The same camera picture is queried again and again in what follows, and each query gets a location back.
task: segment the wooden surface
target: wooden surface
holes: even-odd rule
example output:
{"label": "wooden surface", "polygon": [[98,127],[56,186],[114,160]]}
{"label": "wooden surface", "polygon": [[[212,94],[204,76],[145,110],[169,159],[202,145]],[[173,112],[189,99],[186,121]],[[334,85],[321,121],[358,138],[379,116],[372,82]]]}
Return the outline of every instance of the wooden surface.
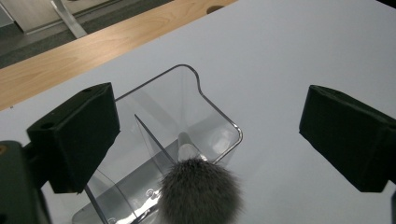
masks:
{"label": "wooden surface", "polygon": [[[108,1],[109,0],[63,0],[65,7],[73,14]],[[0,2],[24,32],[33,31],[34,29],[61,19],[53,8],[50,0],[35,0],[34,2],[28,0],[1,0]]]}
{"label": "wooden surface", "polygon": [[0,110],[108,62],[235,0],[175,0],[0,69]]}

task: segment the clear plastic container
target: clear plastic container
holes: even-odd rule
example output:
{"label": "clear plastic container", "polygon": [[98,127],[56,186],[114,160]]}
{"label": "clear plastic container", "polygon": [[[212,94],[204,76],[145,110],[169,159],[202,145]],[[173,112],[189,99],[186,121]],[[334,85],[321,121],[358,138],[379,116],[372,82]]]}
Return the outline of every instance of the clear plastic container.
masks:
{"label": "clear plastic container", "polygon": [[203,95],[188,65],[121,96],[117,109],[121,132],[88,184],[91,203],[73,223],[161,223],[155,216],[160,181],[183,157],[180,143],[225,164],[242,141],[241,130]]}

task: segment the makeup brush bristles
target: makeup brush bristles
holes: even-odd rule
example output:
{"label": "makeup brush bristles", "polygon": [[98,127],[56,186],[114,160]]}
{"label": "makeup brush bristles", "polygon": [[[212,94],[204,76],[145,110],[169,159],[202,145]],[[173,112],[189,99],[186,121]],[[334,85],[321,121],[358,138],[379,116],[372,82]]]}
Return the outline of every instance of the makeup brush bristles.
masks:
{"label": "makeup brush bristles", "polygon": [[235,177],[210,161],[176,164],[162,181],[159,213],[166,224],[229,224],[241,208]]}

